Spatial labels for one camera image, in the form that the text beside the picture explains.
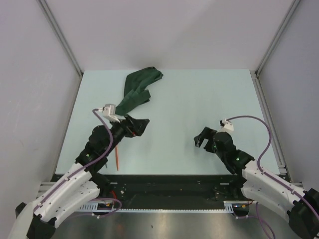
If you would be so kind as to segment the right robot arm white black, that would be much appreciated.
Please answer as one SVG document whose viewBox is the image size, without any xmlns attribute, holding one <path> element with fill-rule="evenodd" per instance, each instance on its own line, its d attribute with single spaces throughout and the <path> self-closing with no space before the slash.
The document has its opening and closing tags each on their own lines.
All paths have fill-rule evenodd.
<svg viewBox="0 0 319 239">
<path fill-rule="evenodd" d="M 292 231 L 302 239 L 319 236 L 319 193 L 314 188 L 305 190 L 258 166 L 253 156 L 236 148 L 231 135 L 205 127 L 194 137 L 196 147 L 214 153 L 231 174 L 241 178 L 231 185 L 230 195 L 241 200 L 252 199 L 277 213 Z"/>
</svg>

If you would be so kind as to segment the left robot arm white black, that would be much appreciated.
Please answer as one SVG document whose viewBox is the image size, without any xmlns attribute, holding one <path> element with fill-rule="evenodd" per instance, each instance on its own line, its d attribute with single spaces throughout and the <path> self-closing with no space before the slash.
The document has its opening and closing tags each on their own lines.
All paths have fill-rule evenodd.
<svg viewBox="0 0 319 239">
<path fill-rule="evenodd" d="M 34 201 L 20 203 L 10 239 L 50 239 L 56 229 L 76 210 L 89 201 L 105 199 L 110 181 L 99 173 L 108 155 L 127 138 L 142 136 L 149 119 L 123 119 L 96 126 L 70 169 Z"/>
</svg>

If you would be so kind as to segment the dark green cloth napkin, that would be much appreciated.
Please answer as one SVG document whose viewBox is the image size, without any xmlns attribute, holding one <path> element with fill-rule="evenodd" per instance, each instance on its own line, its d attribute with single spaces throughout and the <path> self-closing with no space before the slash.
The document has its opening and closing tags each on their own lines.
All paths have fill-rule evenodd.
<svg viewBox="0 0 319 239">
<path fill-rule="evenodd" d="M 147 87 L 163 78 L 163 73 L 155 67 L 146 67 L 126 76 L 124 96 L 116 106 L 116 114 L 124 116 L 136 107 L 150 101 Z"/>
</svg>

